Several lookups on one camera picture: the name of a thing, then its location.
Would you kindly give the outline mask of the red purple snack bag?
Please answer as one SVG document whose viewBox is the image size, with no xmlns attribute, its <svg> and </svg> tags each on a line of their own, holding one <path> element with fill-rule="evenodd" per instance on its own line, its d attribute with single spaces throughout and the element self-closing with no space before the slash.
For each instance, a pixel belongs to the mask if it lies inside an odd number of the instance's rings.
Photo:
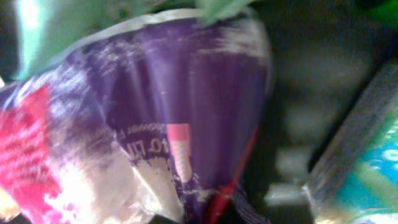
<svg viewBox="0 0 398 224">
<path fill-rule="evenodd" d="M 1 90 L 1 188 L 32 223 L 216 223 L 251 153 L 271 85 L 246 9 L 121 22 Z"/>
</svg>

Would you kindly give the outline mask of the mint toilet tissue pack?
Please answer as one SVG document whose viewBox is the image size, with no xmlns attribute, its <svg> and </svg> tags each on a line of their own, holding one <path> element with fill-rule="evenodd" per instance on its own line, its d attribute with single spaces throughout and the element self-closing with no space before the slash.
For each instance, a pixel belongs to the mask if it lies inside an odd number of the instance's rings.
<svg viewBox="0 0 398 224">
<path fill-rule="evenodd" d="M 12 79 L 45 70 L 72 43 L 117 23 L 169 9 L 194 8 L 205 24 L 234 17 L 253 0 L 19 0 L 16 13 L 19 67 Z"/>
</svg>

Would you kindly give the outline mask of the teal tissue packet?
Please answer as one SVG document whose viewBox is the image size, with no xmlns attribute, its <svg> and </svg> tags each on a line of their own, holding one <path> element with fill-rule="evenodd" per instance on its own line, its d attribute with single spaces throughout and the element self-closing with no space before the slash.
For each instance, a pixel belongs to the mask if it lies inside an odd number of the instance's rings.
<svg viewBox="0 0 398 224">
<path fill-rule="evenodd" d="M 397 111 L 381 123 L 315 223 L 397 224 Z"/>
</svg>

